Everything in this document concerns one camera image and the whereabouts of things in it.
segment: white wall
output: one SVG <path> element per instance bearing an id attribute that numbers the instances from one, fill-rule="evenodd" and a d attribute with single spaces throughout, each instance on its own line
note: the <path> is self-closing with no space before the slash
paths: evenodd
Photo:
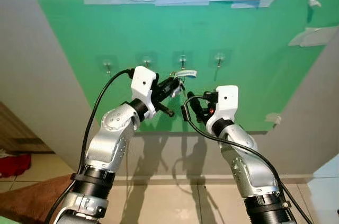
<path id="1" fill-rule="evenodd" d="M 338 50 L 339 35 L 296 91 L 282 114 L 282 123 L 265 136 L 255 136 L 262 152 L 282 173 L 311 174 L 338 153 Z M 76 168 L 90 107 L 36 0 L 0 0 L 0 55 L 0 100 Z M 170 174 L 175 160 L 185 152 L 185 135 L 163 136 L 169 136 L 162 155 L 167 169 L 163 164 L 157 168 L 146 165 L 145 173 Z M 130 155 L 132 171 L 143 155 L 144 139 L 152 143 L 159 136 L 136 138 Z M 197 137 L 189 138 L 188 155 L 196 142 Z M 147 145 L 147 156 L 162 147 Z M 193 167 L 190 172 L 228 174 L 216 144 L 206 146 L 200 140 L 195 149 L 205 150 L 206 159 L 199 154 L 198 159 L 190 159 L 204 163 L 202 171 L 196 165 L 197 170 Z"/>

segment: baseboard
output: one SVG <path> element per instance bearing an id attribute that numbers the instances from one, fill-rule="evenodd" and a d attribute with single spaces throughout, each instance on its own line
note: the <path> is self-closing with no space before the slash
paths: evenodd
<path id="1" fill-rule="evenodd" d="M 280 179 L 286 184 L 304 184 L 313 179 L 313 175 L 280 175 Z M 175 184 L 235 184 L 232 175 L 205 175 L 190 176 L 177 175 L 175 179 L 171 175 L 154 176 L 117 176 L 114 185 L 175 185 Z"/>

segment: white tag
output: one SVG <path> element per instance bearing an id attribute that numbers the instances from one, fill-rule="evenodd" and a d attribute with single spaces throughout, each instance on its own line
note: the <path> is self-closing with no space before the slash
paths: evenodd
<path id="1" fill-rule="evenodd" d="M 174 74 L 174 78 L 176 77 L 191 77 L 196 78 L 197 77 L 197 71 L 196 70 L 180 70 Z"/>

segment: brown mat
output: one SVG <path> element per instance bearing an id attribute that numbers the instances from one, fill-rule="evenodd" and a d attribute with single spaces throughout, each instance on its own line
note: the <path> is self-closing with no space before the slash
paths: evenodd
<path id="1" fill-rule="evenodd" d="M 43 223 L 56 199 L 70 183 L 70 175 L 66 175 L 2 193 L 0 216 L 22 223 Z"/>

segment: red cloth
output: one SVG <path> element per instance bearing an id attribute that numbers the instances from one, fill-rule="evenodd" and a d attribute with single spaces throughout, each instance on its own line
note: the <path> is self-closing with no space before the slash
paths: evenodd
<path id="1" fill-rule="evenodd" d="M 21 175 L 31 165 L 31 155 L 0 158 L 0 177 Z"/>

